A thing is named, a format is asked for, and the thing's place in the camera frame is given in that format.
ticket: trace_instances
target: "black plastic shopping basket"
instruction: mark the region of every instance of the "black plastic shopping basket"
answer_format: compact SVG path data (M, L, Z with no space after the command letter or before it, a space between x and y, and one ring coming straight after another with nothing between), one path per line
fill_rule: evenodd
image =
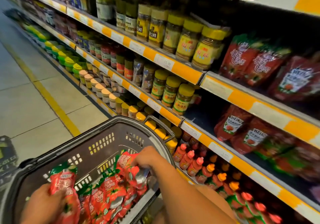
M165 129L167 134L174 136L165 124L152 115L146 120L150 118ZM2 199L1 223L18 224L28 197L42 184L50 181L50 170L62 162L67 161L78 166L75 188L80 189L83 184L98 180L102 171L115 163L115 156L121 150L137 153L149 145L154 146L169 163L174 165L165 142L149 127L133 119L116 116L40 157L21 164ZM159 193L158 187L150 188L121 223L136 223Z

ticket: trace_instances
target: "tomato paste packet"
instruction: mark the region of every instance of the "tomato paste packet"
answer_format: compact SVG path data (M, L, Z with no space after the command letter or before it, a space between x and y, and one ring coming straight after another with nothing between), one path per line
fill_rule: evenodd
M240 154L254 151L257 146L274 132L274 127L254 117L248 129L231 138L232 147Z
M78 193L80 200L80 218L79 224L91 224L91 214L94 208L90 205L92 186L83 186Z
M137 187L147 179L150 172L149 169L142 169L138 166L132 166L131 163L137 157L136 154L129 154L127 151L122 150L121 155L117 161L116 168L120 170L126 181L133 187Z
M255 87L262 84L290 54L289 49L264 45L243 73L242 80Z
M308 60L293 56L274 80L268 93L281 101L302 101L320 91L319 52Z
M220 141L230 140L237 130L252 117L252 114L232 104L214 127L214 133Z
M249 39L247 34L234 36L219 72L231 80L240 78L262 45L258 40Z
M58 224L78 224L79 222L80 202L73 187L77 172L76 165L68 165L67 163L55 167L50 172L50 194L54 194L59 190L66 191L65 207L56 221Z

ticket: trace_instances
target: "ketchup bottle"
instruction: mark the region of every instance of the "ketchup bottle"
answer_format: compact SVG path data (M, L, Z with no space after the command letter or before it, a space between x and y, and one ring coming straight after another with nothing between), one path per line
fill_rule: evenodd
M194 156L195 156L195 151L190 151L187 154L184 154L182 157L182 160L179 163L180 168L182 170L186 170L190 166Z
M204 184L208 177L211 177L214 171L214 164L209 164L206 167L202 167L202 169L197 173L195 179L199 184Z
M192 164L188 167L187 173L189 176L194 177L202 168L203 157L198 157L197 160L192 160Z
M186 154L186 148L187 148L186 144L181 144L180 146L177 147L177 150L173 155L173 160L175 162L181 161L183 155Z

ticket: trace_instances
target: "sauce bottle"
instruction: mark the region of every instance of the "sauce bottle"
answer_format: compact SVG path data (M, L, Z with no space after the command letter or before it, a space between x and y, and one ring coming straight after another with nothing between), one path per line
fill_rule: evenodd
M202 168L203 157L198 157L197 160L192 160L192 164L188 167L187 173L189 176L194 177Z
M202 169L197 173L195 179L199 184L204 184L207 178L211 177L214 171L214 164L209 164L208 166L203 166Z
M212 177L208 178L205 185L209 188L216 190L217 188L223 186L223 182L227 179L226 173L219 173L218 175L212 175Z
M179 164L180 168L182 170L186 170L190 166L194 156L195 156L194 151L190 151L187 154L184 154L184 156L182 157L182 160L180 161L180 164Z
M173 160L175 162L180 162L184 154L186 154L186 149L186 144L181 144L180 146L178 146L176 152L173 155Z
M221 187L217 189L217 193L226 199L229 196L234 195L234 192L239 189L239 182L224 182Z

